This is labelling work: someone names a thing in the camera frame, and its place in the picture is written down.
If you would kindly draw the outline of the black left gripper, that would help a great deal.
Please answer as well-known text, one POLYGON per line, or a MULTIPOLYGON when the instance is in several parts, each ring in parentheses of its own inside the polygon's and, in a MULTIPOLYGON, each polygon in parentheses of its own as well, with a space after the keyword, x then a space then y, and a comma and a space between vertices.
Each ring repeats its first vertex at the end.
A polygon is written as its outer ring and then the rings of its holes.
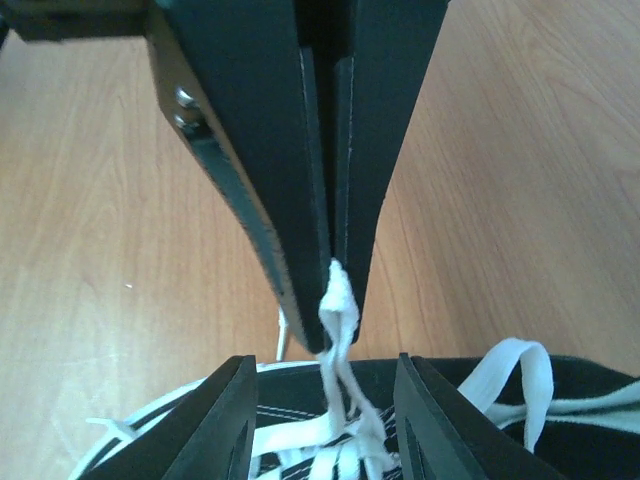
POLYGON ((258 21, 292 24, 301 43, 350 40, 348 1, 3 1, 1 17, 27 42, 89 38, 145 38, 151 17, 162 13, 174 29, 178 21, 210 26, 215 18, 233 28, 258 21))

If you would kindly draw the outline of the white shoelace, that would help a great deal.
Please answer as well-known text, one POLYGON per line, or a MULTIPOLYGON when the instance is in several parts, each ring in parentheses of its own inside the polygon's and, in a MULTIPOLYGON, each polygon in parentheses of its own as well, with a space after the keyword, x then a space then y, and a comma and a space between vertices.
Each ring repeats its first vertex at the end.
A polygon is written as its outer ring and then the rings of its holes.
MULTIPOLYGON (((394 407, 398 359, 349 362, 360 315, 338 261, 330 264, 318 315, 330 347, 314 361, 256 364, 256 426, 246 479, 404 478, 394 407)), ((552 362, 541 344, 508 338, 478 360, 429 363, 502 433, 537 457, 534 449, 554 393, 552 362)), ((106 432, 87 453, 75 478, 81 479, 82 468, 97 458, 107 437, 106 432)))

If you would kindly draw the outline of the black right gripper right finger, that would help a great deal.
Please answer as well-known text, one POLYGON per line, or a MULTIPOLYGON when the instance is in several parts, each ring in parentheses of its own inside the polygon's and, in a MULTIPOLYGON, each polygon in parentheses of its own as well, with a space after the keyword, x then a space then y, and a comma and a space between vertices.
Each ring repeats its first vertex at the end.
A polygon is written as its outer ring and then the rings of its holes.
POLYGON ((429 363, 399 356, 396 431, 405 479, 561 479, 502 433, 429 363))

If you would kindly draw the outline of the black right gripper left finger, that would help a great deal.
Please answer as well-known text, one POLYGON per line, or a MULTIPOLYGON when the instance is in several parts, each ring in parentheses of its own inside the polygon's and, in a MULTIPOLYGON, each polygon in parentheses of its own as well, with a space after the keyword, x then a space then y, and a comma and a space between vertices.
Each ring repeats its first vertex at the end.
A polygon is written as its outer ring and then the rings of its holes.
POLYGON ((233 356, 201 382, 127 421, 95 420, 107 444, 81 479, 246 479, 258 399, 256 360, 233 356))

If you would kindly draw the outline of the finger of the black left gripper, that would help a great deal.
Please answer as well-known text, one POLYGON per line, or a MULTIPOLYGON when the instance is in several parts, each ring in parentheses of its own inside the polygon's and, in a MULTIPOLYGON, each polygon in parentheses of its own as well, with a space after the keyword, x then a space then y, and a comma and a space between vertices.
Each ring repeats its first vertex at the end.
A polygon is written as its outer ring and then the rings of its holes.
POLYGON ((331 260, 312 51, 292 1, 153 1, 146 38, 162 112, 244 227, 296 339, 331 260))
POLYGON ((364 306, 376 228, 445 1, 351 1, 334 68, 333 256, 364 306))

